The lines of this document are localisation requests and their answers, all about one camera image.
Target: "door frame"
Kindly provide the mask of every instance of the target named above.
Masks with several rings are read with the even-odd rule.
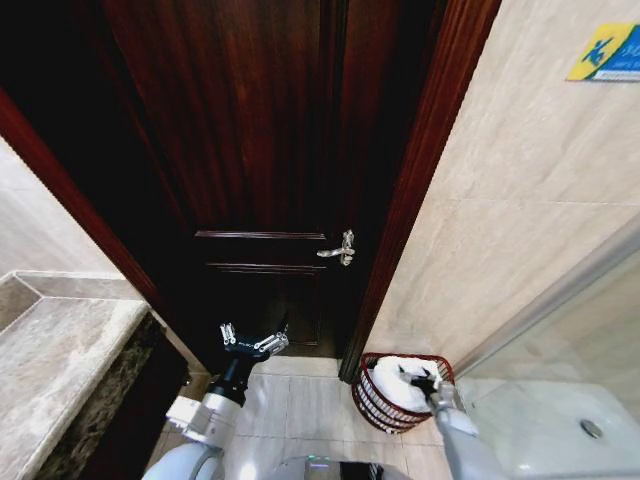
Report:
[[[453,127],[500,0],[449,0],[419,96],[384,229],[347,344],[340,378],[356,379],[360,357]],[[0,132],[22,160],[165,319],[178,318],[161,289],[0,89]]]
[[[418,102],[382,238],[340,367],[352,383],[501,0],[449,0]]]

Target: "red wicker basket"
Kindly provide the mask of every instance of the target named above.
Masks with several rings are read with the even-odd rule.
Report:
[[[431,413],[411,412],[399,407],[388,400],[380,390],[376,388],[369,369],[373,368],[381,357],[414,357],[423,360],[432,360],[438,364],[438,371],[443,380],[455,383],[451,365],[444,358],[436,355],[402,355],[397,353],[365,353],[360,360],[360,376],[358,381],[351,386],[353,401],[362,416],[371,425],[383,432],[390,434],[404,433],[421,422],[424,422]]]

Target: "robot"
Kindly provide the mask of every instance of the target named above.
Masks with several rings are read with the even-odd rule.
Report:
[[[192,440],[167,452],[144,475],[143,480],[223,480],[223,457],[233,438],[238,414],[253,367],[289,345],[285,321],[265,339],[237,335],[233,326],[220,326],[226,351],[224,373],[209,387],[201,402],[178,397],[167,418],[182,435]],[[445,454],[455,480],[507,480],[495,455],[478,438],[471,419],[455,405],[455,387],[442,382],[436,391],[428,377],[407,381],[419,387],[436,419],[444,440]],[[375,479],[410,480],[392,466],[377,463],[340,462],[325,457],[293,458],[273,472],[262,472],[264,480]]]

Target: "silver door handle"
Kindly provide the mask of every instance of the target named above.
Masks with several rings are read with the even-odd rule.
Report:
[[[342,234],[342,247],[334,250],[318,250],[316,255],[322,258],[337,257],[340,255],[340,263],[345,267],[353,260],[356,251],[352,248],[355,235],[351,230],[347,230]]]

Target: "marble countertop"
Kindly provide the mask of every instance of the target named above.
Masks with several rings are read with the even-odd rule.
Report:
[[[0,332],[0,477],[38,472],[148,309],[41,296]]]

